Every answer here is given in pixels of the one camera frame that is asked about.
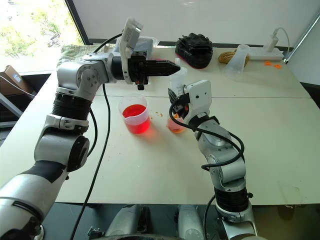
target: window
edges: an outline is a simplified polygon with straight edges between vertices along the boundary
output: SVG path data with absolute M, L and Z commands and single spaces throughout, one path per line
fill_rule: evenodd
M 83 45 L 63 0 L 0 2 L 0 72 L 55 70 L 63 45 Z

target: black cable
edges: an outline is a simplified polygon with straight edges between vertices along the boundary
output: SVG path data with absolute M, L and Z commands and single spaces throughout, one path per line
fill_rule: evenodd
M 198 132 L 201 132 L 201 133 L 204 133 L 204 134 L 209 134 L 209 135 L 215 136 L 217 138 L 220 138 L 222 140 L 225 140 L 226 142 L 231 144 L 238 151 L 238 154 L 236 156 L 234 156 L 233 158 L 231 158 L 230 160 L 228 160 L 228 161 L 224 161 L 224 162 L 220 162 L 220 163 L 214 163 L 214 164 L 202 165 L 201 168 L 203 170 L 209 171 L 209 168 L 212 168 L 212 167 L 221 167 L 221 166 L 225 166 L 225 165 L 228 165 L 228 164 L 232 164 L 233 162 L 235 162 L 236 160 L 238 160 L 240 157 L 243 156 L 243 153 L 245 151 L 245 145 L 242 142 L 242 140 L 238 136 L 234 135 L 233 133 L 228 132 L 230 134 L 230 136 L 232 136 L 233 138 L 235 138 L 239 142 L 240 148 L 238 147 L 237 144 L 235 144 L 233 141 L 231 141 L 230 139 L 226 138 L 225 136 L 222 136 L 222 135 L 217 134 L 215 132 L 207 131 L 207 130 L 204 130 L 204 129 L 201 129 L 201 128 L 198 128 L 198 127 L 189 126 L 189 125 L 187 125 L 185 123 L 182 123 L 182 122 L 179 122 L 178 120 L 176 120 L 174 118 L 174 116 L 172 115 L 172 112 L 173 112 L 174 106 L 178 103 L 178 100 L 179 99 L 176 99 L 175 101 L 173 101 L 173 103 L 171 104 L 171 106 L 169 108 L 169 116 L 170 116 L 170 118 L 171 118 L 171 120 L 173 122 L 175 122 L 176 124 L 178 124 L 178 125 L 180 125 L 182 127 L 187 128 L 187 129 L 191 129 L 193 131 L 198 131 Z
M 105 40 L 105 41 L 104 41 L 103 43 L 101 43 L 101 45 L 98 46 L 93 52 L 94 52 L 94 53 L 97 53 L 104 45 L 110 43 L 112 40 L 117 39 L 117 38 L 120 37 L 121 35 L 122 35 L 122 33 L 120 33 L 120 34 L 118 34 L 118 35 L 115 35 L 115 36 L 113 36 L 112 38 L 109 38 L 109 39 Z
M 92 153 L 92 151 L 94 150 L 96 143 L 97 143 L 97 139 L 98 139 L 98 126 L 97 126 L 97 121 L 94 115 L 94 112 L 92 111 L 92 109 L 90 108 L 90 115 L 92 117 L 92 121 L 93 121 L 93 125 L 94 125 L 94 140 L 93 140 L 93 144 L 88 152 L 87 157 L 89 157 L 89 155 Z
M 104 145 L 103 145 L 103 149 L 102 149 L 102 153 L 101 153 L 98 165 L 96 166 L 96 169 L 95 169 L 95 172 L 94 172 L 94 176 L 93 176 L 89 191 L 88 191 L 88 193 L 86 195 L 86 198 L 84 200 L 84 203 L 82 205 L 80 214 L 79 214 L 79 216 L 78 216 L 78 218 L 77 218 L 77 220 L 75 222 L 75 225 L 73 227 L 73 231 L 72 231 L 70 240 L 73 240 L 74 237 L 75 237 L 76 230 L 77 230 L 77 227 L 79 225 L 80 219 L 81 219 L 81 217 L 82 217 L 82 215 L 83 215 L 83 213 L 85 211 L 86 205 L 87 205 L 88 200 L 89 200 L 90 195 L 91 195 L 91 192 L 94 189 L 94 185 L 95 185 L 95 182 L 96 182 L 98 171 L 99 171 L 102 159 L 104 158 L 104 154 L 105 154 L 106 147 L 107 147 L 107 144 L 108 144 L 108 139 L 109 139 L 109 134 L 110 134 L 110 125 L 111 125 L 111 111 L 110 111 L 110 104 L 109 104 L 109 101 L 108 101 L 108 97 L 107 97 L 107 94 L 106 94 L 106 88 L 105 88 L 104 84 L 103 84 L 102 88 L 103 88 L 103 94 L 104 94 L 104 98 L 105 98 L 105 101 L 106 101 L 106 105 L 107 105 L 107 108 L 108 108 L 108 130 L 107 130 L 107 133 L 106 133 L 106 137 L 105 137 L 105 141 L 104 141 Z
M 210 208 L 210 205 L 212 202 L 215 200 L 216 196 L 213 195 L 208 204 L 206 205 L 205 211 L 204 211 L 204 216 L 203 216 L 203 235 L 204 235 L 204 240 L 208 240 L 207 236 L 207 215 L 208 215 L 208 210 Z

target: robotic arm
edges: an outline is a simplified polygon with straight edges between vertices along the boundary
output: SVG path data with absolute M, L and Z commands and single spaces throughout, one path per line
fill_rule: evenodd
M 32 240 L 56 200 L 68 174 L 81 168 L 89 150 L 83 136 L 91 103 L 102 84 L 125 80 L 139 90 L 149 76 L 168 76 L 180 70 L 170 61 L 147 60 L 133 52 L 142 26 L 126 22 L 120 53 L 90 53 L 78 62 L 64 63 L 57 71 L 58 87 L 34 150 L 35 164 L 0 189 L 0 239 Z
M 219 125 L 216 117 L 209 117 L 212 102 L 211 84 L 207 80 L 197 81 L 184 87 L 184 94 L 175 96 L 169 89 L 172 112 L 184 119 L 192 128 L 210 131 L 231 140 L 230 133 Z M 222 239 L 231 240 L 236 236 L 257 236 L 257 229 L 246 189 L 246 167 L 242 157 L 230 164 L 224 163 L 234 158 L 238 151 L 227 141 L 203 133 L 194 132 L 198 147 L 209 165 L 219 215 L 218 231 Z

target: white wall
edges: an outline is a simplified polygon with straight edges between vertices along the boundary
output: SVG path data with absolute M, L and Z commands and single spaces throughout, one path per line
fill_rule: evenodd
M 320 85 L 320 22 L 318 21 L 287 64 L 303 83 Z
M 177 41 L 191 32 L 214 43 L 264 45 L 276 27 L 292 45 L 318 9 L 319 0 L 73 0 L 91 39 L 118 34 L 128 17 L 144 25 L 142 35 Z M 279 46 L 287 46 L 279 31 Z

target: power strip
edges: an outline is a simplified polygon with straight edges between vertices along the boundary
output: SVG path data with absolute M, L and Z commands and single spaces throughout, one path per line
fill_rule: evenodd
M 250 60 L 281 61 L 284 58 L 282 52 L 276 47 L 270 52 L 264 50 L 263 47 L 250 47 L 248 55 Z

